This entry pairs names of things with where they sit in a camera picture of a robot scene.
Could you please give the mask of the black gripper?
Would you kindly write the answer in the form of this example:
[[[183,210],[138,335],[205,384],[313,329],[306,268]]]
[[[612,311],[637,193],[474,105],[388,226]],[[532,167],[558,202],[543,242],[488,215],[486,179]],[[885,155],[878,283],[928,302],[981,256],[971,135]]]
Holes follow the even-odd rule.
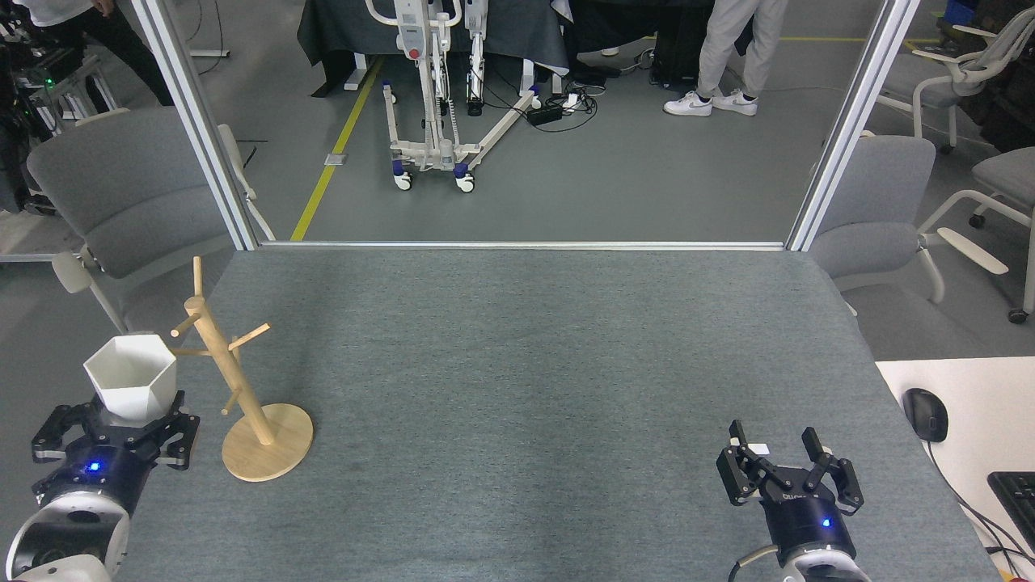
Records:
[[[50,475],[32,486],[39,506],[75,492],[101,495],[120,506],[137,506],[155,465],[178,471],[191,467],[200,416],[185,408],[186,392],[171,401],[162,426],[154,430],[114,427],[106,439],[96,435],[101,402],[59,405],[31,439],[34,463],[63,460]],[[63,447],[63,436],[80,426],[84,435]]]
[[[740,420],[729,425],[728,445],[718,454],[716,467],[724,484],[729,502],[746,504],[763,484],[763,510],[772,542],[779,553],[830,548],[855,553],[854,542],[842,523],[842,515],[853,516],[864,505],[854,465],[822,445],[814,428],[801,434],[814,467],[806,478],[792,481],[790,490],[779,481],[779,468],[750,448]],[[821,483],[830,475],[838,496]]]

